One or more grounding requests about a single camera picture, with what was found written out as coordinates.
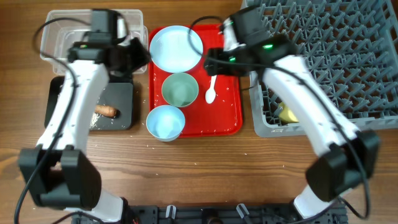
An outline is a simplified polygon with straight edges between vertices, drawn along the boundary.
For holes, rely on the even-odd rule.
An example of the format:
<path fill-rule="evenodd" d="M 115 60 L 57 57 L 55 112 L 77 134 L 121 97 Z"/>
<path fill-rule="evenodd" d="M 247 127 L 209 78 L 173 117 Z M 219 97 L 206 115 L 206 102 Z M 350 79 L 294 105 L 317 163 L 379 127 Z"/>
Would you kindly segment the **orange carrot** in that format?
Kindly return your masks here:
<path fill-rule="evenodd" d="M 105 117 L 113 118 L 118 115 L 118 110 L 112 106 L 107 105 L 96 105 L 95 113 L 103 115 Z"/>

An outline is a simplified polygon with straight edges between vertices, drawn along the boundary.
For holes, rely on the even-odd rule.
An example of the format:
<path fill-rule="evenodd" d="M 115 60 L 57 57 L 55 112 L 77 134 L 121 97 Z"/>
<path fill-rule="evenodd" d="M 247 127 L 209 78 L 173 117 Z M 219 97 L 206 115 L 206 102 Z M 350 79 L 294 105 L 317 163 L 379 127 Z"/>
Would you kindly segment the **white rice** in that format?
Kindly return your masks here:
<path fill-rule="evenodd" d="M 101 115 L 98 113 L 94 113 L 91 117 L 91 121 L 90 121 L 90 129 L 93 129 L 97 126 L 97 122 L 100 119 Z"/>

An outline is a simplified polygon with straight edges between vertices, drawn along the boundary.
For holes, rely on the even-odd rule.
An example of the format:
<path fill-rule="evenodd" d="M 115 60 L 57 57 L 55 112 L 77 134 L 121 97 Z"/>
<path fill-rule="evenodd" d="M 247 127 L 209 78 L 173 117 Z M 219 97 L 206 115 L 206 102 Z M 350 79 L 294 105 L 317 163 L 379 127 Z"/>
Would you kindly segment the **large light blue plate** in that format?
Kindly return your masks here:
<path fill-rule="evenodd" d="M 200 36 L 185 26 L 168 26 L 158 31 L 150 41 L 153 63 L 169 73 L 187 72 L 201 60 L 203 42 Z"/>

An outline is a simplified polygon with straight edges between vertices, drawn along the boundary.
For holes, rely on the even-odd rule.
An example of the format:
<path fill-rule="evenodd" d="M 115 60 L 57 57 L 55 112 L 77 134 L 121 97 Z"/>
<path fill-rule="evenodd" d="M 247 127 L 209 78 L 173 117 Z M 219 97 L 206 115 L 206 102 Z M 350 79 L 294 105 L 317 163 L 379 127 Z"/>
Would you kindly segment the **small light blue bowl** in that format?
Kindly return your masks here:
<path fill-rule="evenodd" d="M 170 142 L 181 135 L 185 127 L 185 115 L 177 107 L 158 106 L 147 115 L 146 127 L 156 139 Z"/>

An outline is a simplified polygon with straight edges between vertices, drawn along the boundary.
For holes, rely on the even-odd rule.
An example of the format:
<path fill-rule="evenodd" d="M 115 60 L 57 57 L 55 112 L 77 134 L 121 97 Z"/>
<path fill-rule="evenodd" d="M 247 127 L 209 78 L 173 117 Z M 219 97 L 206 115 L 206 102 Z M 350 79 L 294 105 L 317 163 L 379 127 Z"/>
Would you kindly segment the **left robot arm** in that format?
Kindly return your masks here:
<path fill-rule="evenodd" d="M 125 198 L 102 187 L 101 175 L 86 156 L 91 117 L 102 91 L 115 78 L 131 78 L 150 53 L 130 36 L 132 9 L 92 9 L 81 40 L 59 60 L 66 70 L 51 119 L 33 149 L 18 165 L 25 180 L 21 197 L 36 206 L 64 210 L 96 223 L 133 223 Z"/>

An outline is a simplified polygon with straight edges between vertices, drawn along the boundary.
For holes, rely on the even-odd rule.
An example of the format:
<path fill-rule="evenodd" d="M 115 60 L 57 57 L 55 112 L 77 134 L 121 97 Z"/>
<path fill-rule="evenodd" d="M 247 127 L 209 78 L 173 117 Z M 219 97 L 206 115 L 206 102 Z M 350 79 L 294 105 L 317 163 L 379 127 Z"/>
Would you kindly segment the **green bowl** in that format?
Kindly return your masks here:
<path fill-rule="evenodd" d="M 199 85 L 196 79 L 187 73 L 174 73 L 164 80 L 161 94 L 168 104 L 184 108 L 196 100 Z"/>

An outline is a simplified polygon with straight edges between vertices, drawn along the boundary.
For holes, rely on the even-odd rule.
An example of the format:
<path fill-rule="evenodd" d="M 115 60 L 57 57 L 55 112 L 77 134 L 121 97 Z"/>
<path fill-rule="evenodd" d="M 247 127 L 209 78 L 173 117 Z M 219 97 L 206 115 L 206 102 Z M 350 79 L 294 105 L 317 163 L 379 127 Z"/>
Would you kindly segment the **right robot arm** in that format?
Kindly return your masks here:
<path fill-rule="evenodd" d="M 210 49 L 204 68 L 210 76 L 257 74 L 300 122 L 317 160 L 305 174 L 307 186 L 293 205 L 302 223 L 342 202 L 349 190 L 369 190 L 380 140 L 361 131 L 331 102 L 312 77 L 305 59 L 284 35 L 269 37 L 254 7 L 221 20 L 224 46 Z"/>

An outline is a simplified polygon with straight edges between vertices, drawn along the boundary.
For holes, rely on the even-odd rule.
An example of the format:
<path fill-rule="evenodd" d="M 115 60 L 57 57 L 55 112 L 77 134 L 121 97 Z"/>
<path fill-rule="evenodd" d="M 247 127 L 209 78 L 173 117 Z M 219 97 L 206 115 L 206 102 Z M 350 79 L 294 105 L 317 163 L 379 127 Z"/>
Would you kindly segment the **yellow cup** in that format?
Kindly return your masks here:
<path fill-rule="evenodd" d="M 279 119 L 281 121 L 285 123 L 298 123 L 298 119 L 284 102 L 279 104 L 279 109 Z"/>

